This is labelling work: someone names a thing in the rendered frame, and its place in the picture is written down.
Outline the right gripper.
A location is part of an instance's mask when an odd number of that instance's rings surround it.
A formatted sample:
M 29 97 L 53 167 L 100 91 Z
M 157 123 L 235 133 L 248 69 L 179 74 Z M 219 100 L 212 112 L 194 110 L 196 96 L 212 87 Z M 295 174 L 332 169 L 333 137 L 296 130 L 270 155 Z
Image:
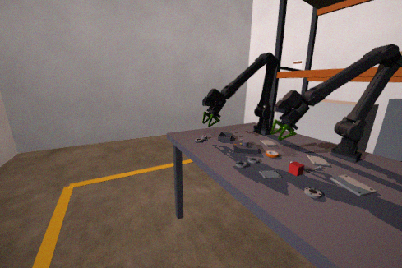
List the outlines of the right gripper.
M 220 120 L 219 120 L 220 115 L 219 115 L 218 113 L 219 113 L 219 111 L 220 111 L 221 109 L 222 109 L 221 106 L 220 106 L 220 108 L 219 108 L 219 110 L 218 110 L 217 112 L 215 112 L 214 110 L 211 110 L 211 109 L 207 109 L 206 111 L 208 111 L 209 113 L 204 112 L 204 114 L 203 114 L 203 120 L 205 120 L 205 116 L 208 116 L 208 118 L 207 118 L 205 121 L 202 121 L 202 123 L 206 123 L 208 120 L 210 120 L 210 121 L 209 121 L 209 124 L 208 124 L 208 127 L 211 127 L 212 125 L 214 125 L 214 124 L 216 124 L 217 122 L 219 122 L 219 121 L 220 121 Z M 216 114 L 216 113 L 217 113 L 217 114 Z M 218 117 L 219 117 L 219 118 L 218 118 Z M 213 122 L 212 124 L 210 124 L 211 121 L 212 121 L 212 118 L 215 119 L 216 121 Z

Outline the orange-rimmed round plate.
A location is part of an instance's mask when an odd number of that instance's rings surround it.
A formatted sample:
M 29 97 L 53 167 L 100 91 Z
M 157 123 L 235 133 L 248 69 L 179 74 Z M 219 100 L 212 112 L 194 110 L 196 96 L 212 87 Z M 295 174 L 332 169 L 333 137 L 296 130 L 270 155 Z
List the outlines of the orange-rimmed round plate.
M 268 150 L 268 151 L 266 151 L 266 155 L 269 157 L 272 157 L 272 158 L 276 158 L 279 156 L 279 153 L 272 151 L 272 150 Z

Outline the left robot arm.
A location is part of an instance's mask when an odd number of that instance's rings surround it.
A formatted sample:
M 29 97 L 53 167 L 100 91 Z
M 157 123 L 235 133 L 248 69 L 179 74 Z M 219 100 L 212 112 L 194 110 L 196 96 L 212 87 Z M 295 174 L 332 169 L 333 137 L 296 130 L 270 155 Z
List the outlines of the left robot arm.
M 331 152 L 358 159 L 361 157 L 362 153 L 357 152 L 357 144 L 366 126 L 366 123 L 363 121 L 386 87 L 388 81 L 395 72 L 402 67 L 402 55 L 399 50 L 399 47 L 394 44 L 376 47 L 363 55 L 365 58 L 359 59 L 328 80 L 305 91 L 303 95 L 300 95 L 296 90 L 290 90 L 282 100 L 279 100 L 275 104 L 274 111 L 282 113 L 283 115 L 281 117 L 287 118 L 293 122 L 299 114 L 303 116 L 309 110 L 308 105 L 314 106 L 321 102 L 334 90 L 353 80 L 356 76 L 359 76 L 371 67 L 379 64 L 375 76 L 372 78 L 353 110 L 347 117 L 344 117 L 342 121 L 335 124 L 335 133 L 342 136 L 342 142 L 332 148 Z M 393 62 L 391 60 L 393 60 Z M 346 137 L 348 137 L 348 139 Z

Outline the beige flat plate with small holes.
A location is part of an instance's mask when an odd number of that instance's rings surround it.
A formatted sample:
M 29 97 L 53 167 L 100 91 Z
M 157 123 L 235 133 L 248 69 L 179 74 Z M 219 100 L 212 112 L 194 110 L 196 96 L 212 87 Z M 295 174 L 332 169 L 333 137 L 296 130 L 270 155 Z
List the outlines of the beige flat plate with small holes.
M 330 166 L 322 157 L 310 155 L 308 155 L 307 157 L 311 160 L 313 164 Z

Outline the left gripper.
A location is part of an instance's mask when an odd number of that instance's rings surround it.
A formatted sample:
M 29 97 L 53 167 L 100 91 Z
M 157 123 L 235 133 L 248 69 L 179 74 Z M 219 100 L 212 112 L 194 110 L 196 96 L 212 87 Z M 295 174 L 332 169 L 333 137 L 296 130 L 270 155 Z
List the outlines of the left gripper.
M 287 138 L 287 137 L 296 135 L 297 133 L 294 131 L 294 129 L 297 130 L 298 127 L 297 127 L 296 125 L 294 125 L 294 124 L 295 124 L 301 117 L 302 117 L 302 116 L 300 116 L 300 114 L 299 114 L 299 116 L 298 116 L 293 122 L 291 122 L 289 119 L 280 116 L 279 119 L 282 120 L 282 121 L 277 121 L 276 119 L 274 120 L 274 124 L 273 124 L 273 127 L 272 127 L 272 130 L 271 130 L 271 133 L 270 133 L 270 134 L 274 135 L 274 134 L 276 134 L 276 132 L 279 132 L 279 131 L 282 130 L 281 133 L 280 133 L 280 135 L 279 135 L 279 137 L 278 137 L 278 140 L 280 140 L 280 141 L 283 140 L 283 139 L 285 139 L 285 138 Z M 294 123 L 294 124 L 293 124 L 293 123 Z M 276 131 L 274 131 L 276 124 L 278 124 L 278 125 L 280 126 L 280 128 L 277 129 Z M 284 134 L 284 132 L 285 132 L 286 129 L 289 131 L 289 134 L 282 137 L 282 135 Z

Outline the red cube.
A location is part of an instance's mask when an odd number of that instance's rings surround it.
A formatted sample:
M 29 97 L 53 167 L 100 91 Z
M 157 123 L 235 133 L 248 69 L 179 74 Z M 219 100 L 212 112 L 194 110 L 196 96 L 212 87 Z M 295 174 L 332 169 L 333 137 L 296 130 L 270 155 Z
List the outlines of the red cube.
M 293 162 L 289 164 L 289 173 L 299 176 L 303 174 L 304 165 L 298 162 Z

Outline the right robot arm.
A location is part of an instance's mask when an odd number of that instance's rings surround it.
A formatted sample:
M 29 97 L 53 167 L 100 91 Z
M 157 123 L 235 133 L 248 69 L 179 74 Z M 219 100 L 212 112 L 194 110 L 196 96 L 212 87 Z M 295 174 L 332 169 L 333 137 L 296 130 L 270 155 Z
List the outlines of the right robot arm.
M 225 86 L 221 90 L 221 92 L 219 92 L 217 89 L 211 89 L 207 97 L 202 100 L 202 106 L 210 106 L 209 109 L 217 112 L 220 106 L 223 108 L 224 104 L 226 103 L 225 99 L 229 99 L 230 97 L 232 97 L 243 83 L 245 83 L 261 67 L 266 65 L 266 74 L 261 92 L 261 99 L 254 110 L 254 114 L 259 117 L 259 123 L 258 126 L 256 125 L 254 126 L 254 128 L 260 129 L 262 131 L 272 130 L 272 127 L 269 127 L 269 119 L 271 115 L 269 102 L 275 69 L 277 67 L 277 64 L 279 63 L 280 61 L 275 56 L 273 56 L 272 53 L 261 54 L 252 65 L 250 65 L 235 80 Z

